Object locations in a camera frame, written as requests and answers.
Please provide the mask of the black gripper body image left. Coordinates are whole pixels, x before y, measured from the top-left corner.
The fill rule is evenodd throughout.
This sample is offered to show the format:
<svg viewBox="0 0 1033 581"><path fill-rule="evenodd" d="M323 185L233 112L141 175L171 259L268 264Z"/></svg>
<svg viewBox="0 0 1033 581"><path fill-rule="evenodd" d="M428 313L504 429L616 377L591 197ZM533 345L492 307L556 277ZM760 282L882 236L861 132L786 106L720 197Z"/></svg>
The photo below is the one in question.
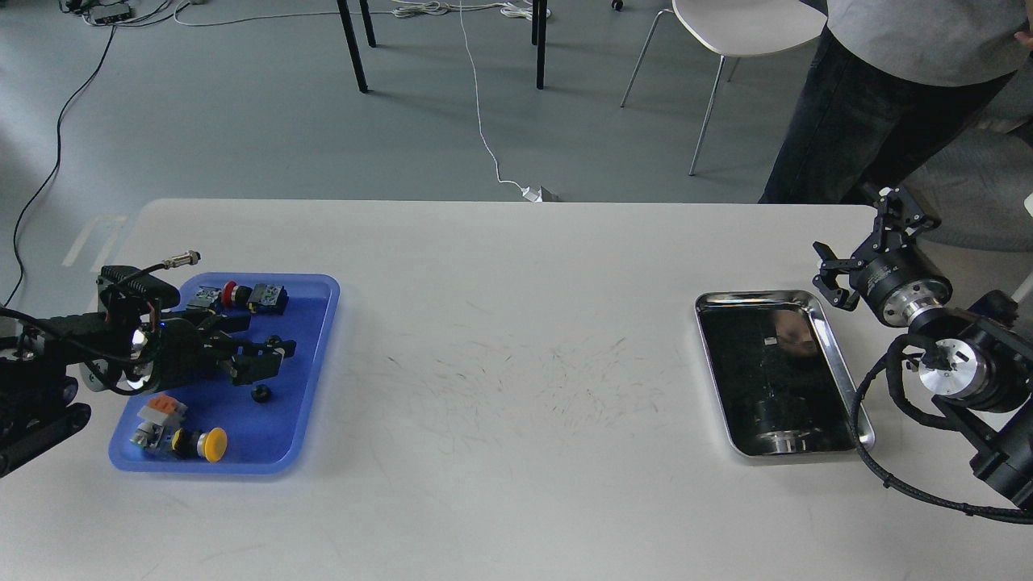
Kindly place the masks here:
<svg viewBox="0 0 1033 581"><path fill-rule="evenodd" d="M124 371L132 395L163 392L196 380L214 378L218 370L214 351L207 349L204 334L185 319L167 319L158 331L139 327L132 334L133 365Z"/></svg>

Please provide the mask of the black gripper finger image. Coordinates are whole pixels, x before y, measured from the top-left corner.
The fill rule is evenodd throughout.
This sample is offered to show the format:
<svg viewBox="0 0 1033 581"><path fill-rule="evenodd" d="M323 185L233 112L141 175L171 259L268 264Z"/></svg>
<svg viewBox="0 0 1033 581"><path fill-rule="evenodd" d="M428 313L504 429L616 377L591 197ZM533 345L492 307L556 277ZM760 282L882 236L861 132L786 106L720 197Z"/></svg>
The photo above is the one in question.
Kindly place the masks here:
<svg viewBox="0 0 1033 581"><path fill-rule="evenodd" d="M204 340L229 337L233 333L247 331L251 319L250 314L204 314L197 320L194 333Z"/></svg>
<svg viewBox="0 0 1033 581"><path fill-rule="evenodd" d="M857 251L849 258L838 257L826 243L815 241L813 249L819 258L822 259L817 274L813 277L812 283L820 290L823 298L829 302L831 306L845 311L853 311L859 302L859 294L856 290L848 290L840 286L838 279L840 276L859 271L866 261L857 257Z"/></svg>
<svg viewBox="0 0 1033 581"><path fill-rule="evenodd" d="M230 336L218 337L218 367L223 369L233 386L253 385L274 378L284 359L294 357L295 340L270 335L265 342L253 342Z"/></svg>
<svg viewBox="0 0 1033 581"><path fill-rule="evenodd" d="M874 250L889 253L918 239L918 235L940 228L942 220L927 212L919 198L901 187L885 187L879 191L874 221Z"/></svg>

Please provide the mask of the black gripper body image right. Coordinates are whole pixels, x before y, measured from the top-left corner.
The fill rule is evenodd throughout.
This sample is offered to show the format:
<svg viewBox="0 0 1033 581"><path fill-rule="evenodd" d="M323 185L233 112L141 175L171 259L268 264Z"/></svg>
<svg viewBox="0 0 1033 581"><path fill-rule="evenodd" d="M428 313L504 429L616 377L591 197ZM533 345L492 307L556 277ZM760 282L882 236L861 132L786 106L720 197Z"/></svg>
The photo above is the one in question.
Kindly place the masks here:
<svg viewBox="0 0 1033 581"><path fill-rule="evenodd" d="M906 328L919 313L945 306L953 294L941 269L916 246L879 254L856 273L855 290L890 328Z"/></svg>

